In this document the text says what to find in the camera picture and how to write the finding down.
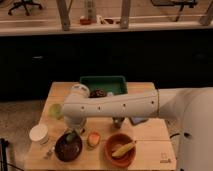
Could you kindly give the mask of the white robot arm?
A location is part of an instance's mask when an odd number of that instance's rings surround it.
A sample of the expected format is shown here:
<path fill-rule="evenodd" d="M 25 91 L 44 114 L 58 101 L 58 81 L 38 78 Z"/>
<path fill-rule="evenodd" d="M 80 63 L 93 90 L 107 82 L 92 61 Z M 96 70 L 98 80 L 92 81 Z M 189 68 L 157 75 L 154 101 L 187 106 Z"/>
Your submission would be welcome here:
<path fill-rule="evenodd" d="M 91 98 L 86 86 L 75 84 L 62 114 L 69 125 L 88 117 L 175 118 L 180 122 L 176 171 L 213 171 L 213 87 Z"/>

